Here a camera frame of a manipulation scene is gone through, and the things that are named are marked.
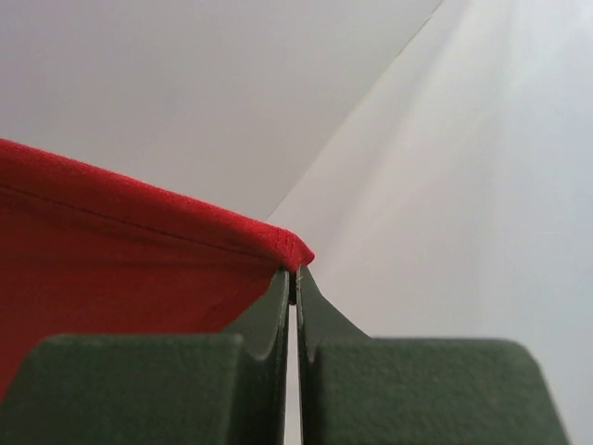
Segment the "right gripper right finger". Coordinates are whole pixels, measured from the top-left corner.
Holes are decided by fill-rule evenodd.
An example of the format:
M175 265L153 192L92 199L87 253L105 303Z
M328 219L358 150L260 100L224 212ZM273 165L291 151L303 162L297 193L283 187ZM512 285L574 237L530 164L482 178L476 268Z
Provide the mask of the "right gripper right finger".
M306 444L565 444L540 367L496 338L373 338L296 272Z

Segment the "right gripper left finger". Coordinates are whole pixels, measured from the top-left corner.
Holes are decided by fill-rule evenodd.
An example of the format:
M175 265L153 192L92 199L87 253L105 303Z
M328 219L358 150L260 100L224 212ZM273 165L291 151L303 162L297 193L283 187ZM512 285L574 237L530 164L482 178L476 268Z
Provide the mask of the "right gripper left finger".
M280 444L290 276L218 334L56 336L1 404L5 444Z

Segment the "dark red t shirt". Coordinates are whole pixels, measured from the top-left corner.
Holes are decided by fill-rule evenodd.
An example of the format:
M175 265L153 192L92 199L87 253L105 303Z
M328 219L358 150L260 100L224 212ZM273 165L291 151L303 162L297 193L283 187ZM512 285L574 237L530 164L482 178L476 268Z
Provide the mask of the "dark red t shirt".
M313 258L284 228L3 140L1 385L53 335L218 332Z

